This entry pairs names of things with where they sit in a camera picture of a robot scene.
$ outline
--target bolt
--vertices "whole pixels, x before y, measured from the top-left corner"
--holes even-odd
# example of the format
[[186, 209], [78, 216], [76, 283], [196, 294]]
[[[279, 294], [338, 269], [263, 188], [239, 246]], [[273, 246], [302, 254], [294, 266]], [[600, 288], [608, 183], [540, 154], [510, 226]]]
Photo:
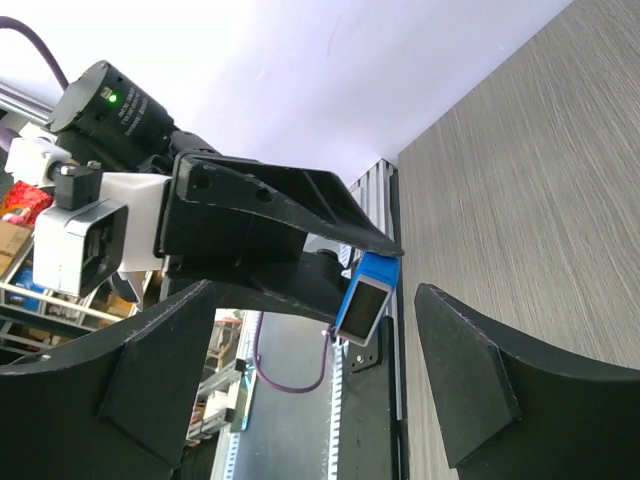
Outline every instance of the bolt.
[[73, 175], [75, 169], [76, 167], [74, 167], [73, 165], [63, 165], [62, 167], [60, 167], [60, 175], [70, 177], [71, 175]]

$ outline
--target white backdrop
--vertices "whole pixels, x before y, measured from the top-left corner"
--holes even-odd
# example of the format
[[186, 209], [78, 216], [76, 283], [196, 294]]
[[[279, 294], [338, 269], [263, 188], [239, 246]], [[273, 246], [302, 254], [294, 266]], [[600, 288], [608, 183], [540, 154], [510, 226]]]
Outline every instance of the white backdrop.
[[[330, 169], [394, 159], [570, 0], [2, 2], [70, 80], [109, 60], [223, 153]], [[0, 81], [52, 104], [34, 49], [0, 31]]]

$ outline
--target gray wood surface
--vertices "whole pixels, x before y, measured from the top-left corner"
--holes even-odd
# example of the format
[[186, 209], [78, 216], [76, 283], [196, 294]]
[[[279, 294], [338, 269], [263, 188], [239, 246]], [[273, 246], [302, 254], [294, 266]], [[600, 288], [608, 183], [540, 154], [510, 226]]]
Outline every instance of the gray wood surface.
[[420, 282], [640, 368], [640, 2], [578, 0], [399, 162], [411, 473], [456, 478], [417, 336]]

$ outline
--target blue object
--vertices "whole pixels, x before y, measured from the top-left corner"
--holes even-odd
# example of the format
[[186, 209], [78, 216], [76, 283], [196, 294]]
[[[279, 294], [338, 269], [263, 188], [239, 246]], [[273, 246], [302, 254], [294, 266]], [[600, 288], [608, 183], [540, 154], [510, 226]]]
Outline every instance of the blue object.
[[336, 335], [365, 346], [398, 285], [400, 259], [365, 252], [336, 318]]
[[[22, 267], [18, 270], [18, 273], [13, 277], [11, 283], [16, 287], [31, 290], [32, 292], [44, 293], [44, 288], [33, 283], [33, 269], [31, 267]], [[7, 297], [10, 303], [20, 305], [27, 310], [37, 312], [40, 308], [40, 300], [36, 300], [35, 298], [17, 293], [7, 293]]]

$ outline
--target silver tube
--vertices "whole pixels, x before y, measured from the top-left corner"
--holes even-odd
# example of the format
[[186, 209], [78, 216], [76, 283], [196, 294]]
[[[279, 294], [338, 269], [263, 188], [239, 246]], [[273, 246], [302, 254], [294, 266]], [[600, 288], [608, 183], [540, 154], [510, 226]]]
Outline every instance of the silver tube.
[[0, 83], [0, 109], [17, 113], [31, 123], [44, 126], [53, 108], [29, 95]]

